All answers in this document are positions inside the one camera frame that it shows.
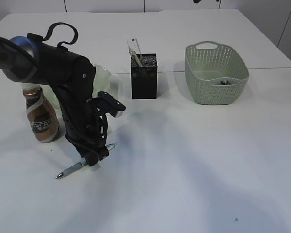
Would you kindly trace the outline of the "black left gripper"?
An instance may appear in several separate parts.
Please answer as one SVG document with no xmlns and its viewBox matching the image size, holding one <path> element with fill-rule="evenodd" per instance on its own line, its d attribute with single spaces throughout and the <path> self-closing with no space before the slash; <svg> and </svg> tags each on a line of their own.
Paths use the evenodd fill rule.
<svg viewBox="0 0 291 233">
<path fill-rule="evenodd" d="M 41 82 L 48 84 L 62 110 L 66 139 L 87 165 L 93 166 L 109 155 L 106 148 L 107 109 L 98 107 L 102 98 L 93 98 L 96 69 L 90 60 L 67 48 L 40 43 Z"/>
</svg>

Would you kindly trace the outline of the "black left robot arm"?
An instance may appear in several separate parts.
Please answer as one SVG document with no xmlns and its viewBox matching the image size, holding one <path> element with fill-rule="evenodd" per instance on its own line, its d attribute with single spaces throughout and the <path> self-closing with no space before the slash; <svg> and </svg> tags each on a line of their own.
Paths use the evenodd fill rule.
<svg viewBox="0 0 291 233">
<path fill-rule="evenodd" d="M 11 40 L 0 37 L 0 70 L 22 85 L 27 118 L 35 137 L 44 143 L 59 135 L 55 111 L 43 94 L 49 86 L 58 99 L 66 139 L 93 166 L 108 156 L 106 146 L 111 97 L 93 97 L 95 67 L 88 58 L 62 45 L 50 46 L 34 34 Z"/>
</svg>

